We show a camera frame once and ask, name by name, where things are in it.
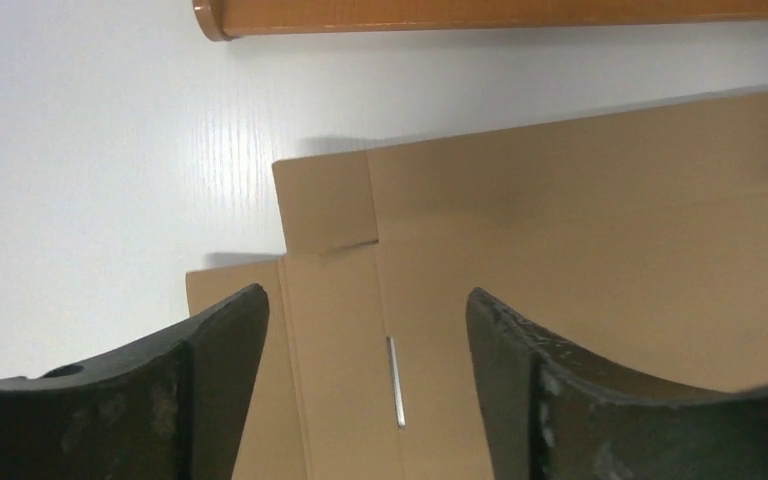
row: black hole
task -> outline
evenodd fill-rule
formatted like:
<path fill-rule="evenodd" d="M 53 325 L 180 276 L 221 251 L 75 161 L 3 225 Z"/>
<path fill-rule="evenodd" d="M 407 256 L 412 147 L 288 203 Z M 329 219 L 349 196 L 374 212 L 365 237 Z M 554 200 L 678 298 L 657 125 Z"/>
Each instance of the black hole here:
<path fill-rule="evenodd" d="M 84 367 L 80 365 L 63 365 L 62 367 L 55 368 L 54 370 L 46 373 L 42 376 L 42 378 L 57 378 L 57 377 L 68 377 L 69 375 L 74 375 L 76 373 L 80 373 L 84 370 Z"/>

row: cardboard box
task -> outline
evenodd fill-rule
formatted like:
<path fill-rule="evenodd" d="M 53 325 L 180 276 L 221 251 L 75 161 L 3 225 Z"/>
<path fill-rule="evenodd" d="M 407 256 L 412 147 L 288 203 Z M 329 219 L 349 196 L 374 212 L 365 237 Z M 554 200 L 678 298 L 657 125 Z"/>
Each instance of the cardboard box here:
<path fill-rule="evenodd" d="M 463 318 L 477 286 L 653 375 L 768 382 L 768 92 L 274 174 L 288 254 L 187 275 L 193 313 L 251 282 L 270 295 L 235 478 L 492 478 Z"/>

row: white table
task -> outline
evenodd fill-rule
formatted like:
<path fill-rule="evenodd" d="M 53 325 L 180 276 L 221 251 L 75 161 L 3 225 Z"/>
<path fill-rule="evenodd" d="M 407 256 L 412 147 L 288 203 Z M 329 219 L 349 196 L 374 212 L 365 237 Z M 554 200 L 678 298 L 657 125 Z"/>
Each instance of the white table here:
<path fill-rule="evenodd" d="M 0 377 L 184 318 L 188 270 L 282 252 L 275 159 L 768 84 L 768 23 L 211 44 L 185 0 L 58 3 L 0 0 Z"/>

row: wooden plank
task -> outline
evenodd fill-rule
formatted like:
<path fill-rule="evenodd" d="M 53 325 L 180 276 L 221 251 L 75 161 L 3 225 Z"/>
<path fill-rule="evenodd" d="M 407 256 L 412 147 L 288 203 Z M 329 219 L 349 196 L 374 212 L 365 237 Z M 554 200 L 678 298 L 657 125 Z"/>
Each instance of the wooden plank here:
<path fill-rule="evenodd" d="M 768 19 L 768 0 L 194 0 L 194 5 L 202 29 L 213 40 L 281 33 Z"/>

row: cardboard corner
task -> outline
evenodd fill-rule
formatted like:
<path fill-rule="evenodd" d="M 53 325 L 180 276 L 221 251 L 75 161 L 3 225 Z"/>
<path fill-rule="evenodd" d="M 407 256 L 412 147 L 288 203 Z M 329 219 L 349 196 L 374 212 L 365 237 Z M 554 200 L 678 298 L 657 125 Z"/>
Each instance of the cardboard corner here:
<path fill-rule="evenodd" d="M 378 240 L 366 152 L 280 161 L 272 171 L 288 253 Z"/>

